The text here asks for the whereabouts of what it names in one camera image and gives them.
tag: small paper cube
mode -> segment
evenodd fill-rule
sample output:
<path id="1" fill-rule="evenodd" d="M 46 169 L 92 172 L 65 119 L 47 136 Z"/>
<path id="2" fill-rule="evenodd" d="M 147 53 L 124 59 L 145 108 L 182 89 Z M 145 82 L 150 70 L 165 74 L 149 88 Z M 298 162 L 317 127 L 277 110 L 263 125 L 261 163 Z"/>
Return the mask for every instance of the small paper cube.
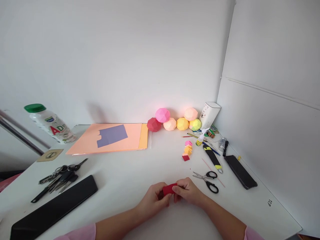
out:
<path id="1" fill-rule="evenodd" d="M 188 155 L 188 154 L 186 154 L 186 153 L 182 154 L 182 158 L 183 158 L 183 160 L 184 160 L 184 161 L 188 161 L 188 160 L 190 160 L 189 155 Z"/>
<path id="2" fill-rule="evenodd" d="M 184 131 L 188 128 L 189 126 L 189 122 L 188 120 L 186 120 L 185 118 L 179 118 L 177 120 L 177 128 L 180 130 L 180 131 Z"/>
<path id="3" fill-rule="evenodd" d="M 167 122 L 170 119 L 170 112 L 166 108 L 159 108 L 156 111 L 156 119 L 158 122 Z"/>
<path id="4" fill-rule="evenodd" d="M 161 128 L 161 123 L 159 123 L 156 118 L 150 118 L 147 123 L 147 128 L 151 132 L 158 132 Z"/>
<path id="5" fill-rule="evenodd" d="M 198 117 L 198 112 L 194 108 L 188 108 L 184 113 L 184 118 L 193 121 Z"/>
<path id="6" fill-rule="evenodd" d="M 195 119 L 193 121 L 190 121 L 189 123 L 189 128 L 192 130 L 192 131 L 197 131 L 199 130 L 201 127 L 201 122 L 199 119 Z"/>
<path id="7" fill-rule="evenodd" d="M 191 142 L 191 141 L 186 141 L 186 142 L 185 142 L 185 145 L 186 145 L 186 146 L 187 146 L 187 145 L 192 146 L 192 142 Z"/>
<path id="8" fill-rule="evenodd" d="M 184 153 L 187 153 L 189 156 L 192 154 L 192 151 L 187 148 L 187 149 L 184 149 Z"/>
<path id="9" fill-rule="evenodd" d="M 174 120 L 174 118 L 170 118 L 167 122 L 163 123 L 163 127 L 167 131 L 172 131 L 176 128 L 177 122 Z"/>

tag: black case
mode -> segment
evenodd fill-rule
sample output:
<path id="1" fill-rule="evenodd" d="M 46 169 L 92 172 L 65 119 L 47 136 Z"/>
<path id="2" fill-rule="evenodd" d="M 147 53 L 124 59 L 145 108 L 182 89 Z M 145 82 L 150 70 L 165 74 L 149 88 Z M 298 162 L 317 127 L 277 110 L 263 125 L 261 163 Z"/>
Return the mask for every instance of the black case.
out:
<path id="1" fill-rule="evenodd" d="M 257 182 L 251 177 L 234 155 L 225 156 L 224 159 L 245 189 L 248 190 L 258 186 Z"/>
<path id="2" fill-rule="evenodd" d="M 98 190 L 92 175 L 16 222 L 10 240 L 34 240 Z"/>

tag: yellow paper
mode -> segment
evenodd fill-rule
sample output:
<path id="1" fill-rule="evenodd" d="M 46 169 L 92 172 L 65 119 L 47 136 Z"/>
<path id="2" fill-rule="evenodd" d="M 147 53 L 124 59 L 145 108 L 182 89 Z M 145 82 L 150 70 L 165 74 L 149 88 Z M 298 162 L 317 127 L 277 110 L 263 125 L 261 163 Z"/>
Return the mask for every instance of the yellow paper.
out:
<path id="1" fill-rule="evenodd" d="M 141 126 L 141 135 L 139 142 L 139 149 L 146 149 L 148 147 L 148 128 L 147 124 L 142 124 Z"/>

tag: keys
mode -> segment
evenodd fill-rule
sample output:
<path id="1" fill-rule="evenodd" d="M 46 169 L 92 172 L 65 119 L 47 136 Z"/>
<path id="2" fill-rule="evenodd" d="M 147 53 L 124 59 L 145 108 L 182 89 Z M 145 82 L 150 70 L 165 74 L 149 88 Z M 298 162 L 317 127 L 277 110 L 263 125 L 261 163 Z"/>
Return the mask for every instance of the keys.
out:
<path id="1" fill-rule="evenodd" d="M 63 165 L 62 167 L 58 167 L 52 174 L 50 174 L 49 176 L 41 179 L 39 181 L 39 184 L 43 184 L 43 183 L 46 183 L 46 182 L 51 182 L 52 180 L 54 180 L 59 173 L 63 173 L 65 171 L 68 170 L 68 166 L 67 165 Z"/>
<path id="2" fill-rule="evenodd" d="M 75 182 L 77 179 L 78 179 L 78 175 L 74 175 L 72 178 L 70 178 L 69 181 L 60 190 L 59 194 L 61 194 L 71 183 Z"/>
<path id="3" fill-rule="evenodd" d="M 75 165 L 72 170 L 73 170 L 73 171 L 78 171 L 78 170 L 80 169 L 81 165 L 82 165 L 85 161 L 87 161 L 87 160 L 88 160 L 88 159 L 86 158 L 86 159 L 83 160 L 81 163 Z"/>
<path id="4" fill-rule="evenodd" d="M 59 181 L 55 185 L 55 187 L 50 190 L 50 193 L 52 193 L 52 192 L 58 190 L 59 188 L 61 188 L 66 183 L 66 181 L 69 179 L 69 177 L 71 175 L 74 175 L 74 171 L 66 171 L 66 172 L 64 172 L 62 174 L 62 176 L 59 178 Z"/>
<path id="5" fill-rule="evenodd" d="M 54 186 L 55 186 L 55 185 L 57 184 L 57 182 L 59 181 L 59 178 L 60 178 L 60 177 L 61 177 L 61 176 L 56 177 L 55 180 L 54 180 L 52 183 L 50 183 L 47 187 L 45 187 L 44 190 L 43 190 L 41 193 L 39 193 L 31 202 L 32 202 L 32 203 L 38 202 L 44 195 L 46 195 L 47 192 L 50 191 L 50 189 L 54 188 Z"/>

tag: orange folder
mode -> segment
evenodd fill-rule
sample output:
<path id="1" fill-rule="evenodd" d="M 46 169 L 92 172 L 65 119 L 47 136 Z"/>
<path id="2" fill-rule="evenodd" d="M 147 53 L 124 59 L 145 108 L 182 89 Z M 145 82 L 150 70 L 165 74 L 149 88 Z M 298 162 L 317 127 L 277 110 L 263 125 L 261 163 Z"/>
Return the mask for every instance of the orange folder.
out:
<path id="1" fill-rule="evenodd" d="M 141 123 L 123 124 L 128 136 L 127 138 L 98 148 L 97 141 L 101 139 L 100 130 L 119 125 L 122 124 L 92 124 L 66 154 L 78 155 L 147 148 L 148 128 L 147 124 Z"/>

